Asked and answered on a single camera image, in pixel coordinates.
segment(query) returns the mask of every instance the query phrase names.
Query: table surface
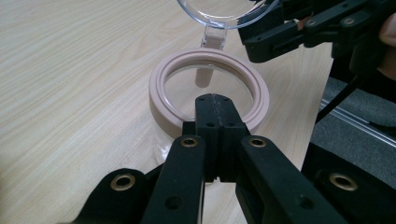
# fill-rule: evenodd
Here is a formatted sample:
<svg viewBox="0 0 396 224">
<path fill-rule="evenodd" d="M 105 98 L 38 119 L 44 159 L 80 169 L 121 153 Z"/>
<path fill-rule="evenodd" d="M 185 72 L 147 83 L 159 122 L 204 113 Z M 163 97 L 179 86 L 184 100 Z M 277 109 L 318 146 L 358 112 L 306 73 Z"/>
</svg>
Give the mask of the table surface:
<svg viewBox="0 0 396 224">
<path fill-rule="evenodd" d="M 108 173 L 156 167 L 150 73 L 165 56 L 199 47 L 204 29 L 176 0 L 2 1 L 0 223 L 70 222 Z M 236 30 L 224 51 L 248 60 Z M 330 51 L 299 48 L 253 64 L 271 98 L 256 134 L 298 168 Z M 233 188 L 207 186 L 204 223 L 246 222 Z"/>
</svg>

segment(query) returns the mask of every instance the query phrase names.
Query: gray carpet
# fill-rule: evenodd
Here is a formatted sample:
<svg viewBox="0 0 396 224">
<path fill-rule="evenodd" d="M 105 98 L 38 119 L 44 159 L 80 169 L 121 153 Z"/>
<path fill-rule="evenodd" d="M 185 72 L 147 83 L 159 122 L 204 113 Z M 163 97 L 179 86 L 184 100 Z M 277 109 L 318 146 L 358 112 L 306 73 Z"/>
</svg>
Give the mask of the gray carpet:
<svg viewBox="0 0 396 224">
<path fill-rule="evenodd" d="M 323 99 L 330 101 L 345 85 L 330 77 Z M 396 126 L 396 104 L 365 91 L 354 91 L 339 107 L 362 119 Z M 396 189 L 395 147 L 332 115 L 315 126 L 311 142 L 350 161 Z"/>
</svg>

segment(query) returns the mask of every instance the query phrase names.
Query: wooden table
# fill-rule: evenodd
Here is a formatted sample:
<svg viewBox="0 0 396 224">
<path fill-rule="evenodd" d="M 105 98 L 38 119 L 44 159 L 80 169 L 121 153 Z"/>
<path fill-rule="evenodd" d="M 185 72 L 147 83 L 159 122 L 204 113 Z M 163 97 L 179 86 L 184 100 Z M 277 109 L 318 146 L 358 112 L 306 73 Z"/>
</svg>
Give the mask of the wooden table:
<svg viewBox="0 0 396 224">
<path fill-rule="evenodd" d="M 2 1 L 0 223 L 72 221 L 108 173 L 153 169 L 150 73 L 204 29 L 176 0 Z M 224 51 L 247 59 L 235 30 Z M 301 168 L 329 45 L 254 66 L 271 97 L 257 134 Z M 206 188 L 204 223 L 244 222 L 232 184 Z"/>
</svg>

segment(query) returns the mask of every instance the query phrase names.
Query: round lid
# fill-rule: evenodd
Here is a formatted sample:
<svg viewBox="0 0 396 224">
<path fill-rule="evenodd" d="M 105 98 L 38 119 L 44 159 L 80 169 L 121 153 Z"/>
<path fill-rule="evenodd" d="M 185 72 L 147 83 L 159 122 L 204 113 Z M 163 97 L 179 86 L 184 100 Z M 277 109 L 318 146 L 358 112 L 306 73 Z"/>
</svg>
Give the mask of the round lid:
<svg viewBox="0 0 396 224">
<path fill-rule="evenodd" d="M 236 29 L 262 18 L 279 0 L 177 0 L 193 19 L 215 28 Z"/>
</svg>

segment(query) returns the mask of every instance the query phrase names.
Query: plastic ring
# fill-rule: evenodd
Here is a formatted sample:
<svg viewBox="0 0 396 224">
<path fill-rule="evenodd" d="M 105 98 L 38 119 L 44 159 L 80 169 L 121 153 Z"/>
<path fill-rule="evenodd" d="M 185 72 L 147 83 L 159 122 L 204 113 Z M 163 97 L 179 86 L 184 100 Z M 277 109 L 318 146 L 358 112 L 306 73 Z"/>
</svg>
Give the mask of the plastic ring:
<svg viewBox="0 0 396 224">
<path fill-rule="evenodd" d="M 168 100 L 165 93 L 165 81 L 177 69 L 195 65 L 213 63 L 230 71 L 249 89 L 253 106 L 242 117 L 251 132 L 255 132 L 262 122 L 269 106 L 269 92 L 262 76 L 249 64 L 227 55 L 218 49 L 189 49 L 164 58 L 154 68 L 149 81 L 149 105 L 151 113 L 159 126 L 172 138 L 181 136 L 183 121 L 193 118 L 181 113 Z"/>
</svg>

